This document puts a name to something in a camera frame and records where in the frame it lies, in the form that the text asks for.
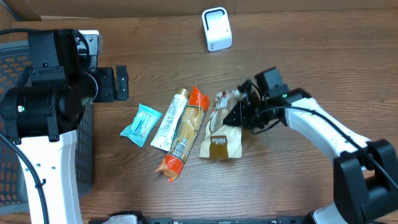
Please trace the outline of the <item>white barcode scanner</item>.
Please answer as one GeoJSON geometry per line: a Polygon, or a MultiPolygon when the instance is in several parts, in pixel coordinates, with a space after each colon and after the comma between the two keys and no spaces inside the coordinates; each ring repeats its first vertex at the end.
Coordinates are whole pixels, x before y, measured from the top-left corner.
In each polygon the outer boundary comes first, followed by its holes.
{"type": "Polygon", "coordinates": [[[201,19],[209,52],[228,49],[232,46],[231,26],[225,8],[207,9],[203,11],[201,19]]]}

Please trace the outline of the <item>white gold tube package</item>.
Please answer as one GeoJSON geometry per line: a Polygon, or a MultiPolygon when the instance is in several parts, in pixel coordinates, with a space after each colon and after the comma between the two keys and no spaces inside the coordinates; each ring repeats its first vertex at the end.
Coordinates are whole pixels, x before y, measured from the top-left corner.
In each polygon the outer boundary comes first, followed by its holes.
{"type": "Polygon", "coordinates": [[[172,141],[178,121],[187,106],[190,92],[184,88],[179,88],[174,94],[169,108],[159,126],[159,129],[150,143],[151,146],[169,151],[172,147],[172,141]]]}

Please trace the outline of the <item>orange cracker sleeve package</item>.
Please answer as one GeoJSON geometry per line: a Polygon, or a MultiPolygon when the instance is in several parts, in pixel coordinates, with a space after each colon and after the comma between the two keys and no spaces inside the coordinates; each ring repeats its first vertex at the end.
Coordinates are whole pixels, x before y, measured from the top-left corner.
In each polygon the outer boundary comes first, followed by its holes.
{"type": "Polygon", "coordinates": [[[163,172],[169,182],[173,182],[182,172],[189,153],[210,105],[208,95],[204,95],[195,85],[172,138],[171,149],[162,159],[156,172],[163,172]]]}

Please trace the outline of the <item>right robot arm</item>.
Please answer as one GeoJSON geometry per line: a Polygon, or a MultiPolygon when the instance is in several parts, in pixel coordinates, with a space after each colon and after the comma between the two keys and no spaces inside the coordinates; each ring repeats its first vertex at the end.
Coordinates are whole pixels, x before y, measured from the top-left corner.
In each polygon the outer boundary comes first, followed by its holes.
{"type": "Polygon", "coordinates": [[[397,211],[397,155],[389,141],[371,141],[348,129],[305,90],[290,90],[275,67],[246,80],[238,91],[243,98],[224,124],[261,134],[282,123],[333,165],[333,203],[300,223],[372,223],[397,211]]]}

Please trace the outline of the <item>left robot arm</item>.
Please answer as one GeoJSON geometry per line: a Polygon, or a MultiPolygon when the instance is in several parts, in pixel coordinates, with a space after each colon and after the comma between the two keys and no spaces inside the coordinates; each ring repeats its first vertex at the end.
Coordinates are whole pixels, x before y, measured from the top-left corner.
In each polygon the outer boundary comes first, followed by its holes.
{"type": "Polygon", "coordinates": [[[30,65],[1,100],[1,139],[24,169],[32,223],[81,223],[75,154],[85,108],[129,98],[127,68],[99,67],[97,30],[27,29],[30,65]]]}

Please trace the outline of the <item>brown white cookie pouch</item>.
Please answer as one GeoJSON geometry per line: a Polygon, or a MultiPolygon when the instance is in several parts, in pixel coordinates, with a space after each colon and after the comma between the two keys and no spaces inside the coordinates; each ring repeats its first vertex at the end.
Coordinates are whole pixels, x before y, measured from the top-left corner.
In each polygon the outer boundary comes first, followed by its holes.
{"type": "Polygon", "coordinates": [[[199,157],[205,159],[239,159],[242,157],[242,129],[223,124],[233,107],[243,99],[238,90],[218,92],[205,128],[199,157]]]}

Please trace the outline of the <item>grey plastic basket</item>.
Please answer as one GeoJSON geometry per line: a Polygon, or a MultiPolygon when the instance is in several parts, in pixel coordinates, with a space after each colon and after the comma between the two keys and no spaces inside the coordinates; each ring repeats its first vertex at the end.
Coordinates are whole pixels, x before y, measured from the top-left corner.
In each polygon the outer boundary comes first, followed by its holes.
{"type": "MultiPolygon", "coordinates": [[[[31,64],[26,40],[1,44],[1,98],[22,78],[24,69],[31,64]]],[[[93,105],[85,108],[77,129],[75,170],[78,195],[87,194],[93,186],[93,105]]],[[[1,214],[29,210],[24,172],[18,156],[1,143],[1,214]]]]}

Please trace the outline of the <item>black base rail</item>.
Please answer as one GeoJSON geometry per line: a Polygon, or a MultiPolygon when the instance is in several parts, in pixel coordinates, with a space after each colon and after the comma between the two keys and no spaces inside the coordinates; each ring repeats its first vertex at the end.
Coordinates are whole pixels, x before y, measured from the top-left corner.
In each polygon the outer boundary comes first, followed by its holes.
{"type": "Polygon", "coordinates": [[[138,224],[315,224],[306,216],[279,216],[277,218],[216,218],[216,219],[175,219],[171,217],[145,217],[141,211],[123,211],[112,213],[111,218],[117,215],[135,215],[138,224]]]}

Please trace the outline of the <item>teal snack packet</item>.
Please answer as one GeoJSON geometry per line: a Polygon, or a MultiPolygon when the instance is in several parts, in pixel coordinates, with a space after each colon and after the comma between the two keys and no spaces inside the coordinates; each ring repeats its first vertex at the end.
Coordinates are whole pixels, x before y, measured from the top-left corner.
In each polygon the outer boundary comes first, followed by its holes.
{"type": "Polygon", "coordinates": [[[148,135],[161,116],[161,112],[146,105],[139,104],[133,122],[121,131],[120,136],[127,137],[134,144],[143,147],[148,135]]]}

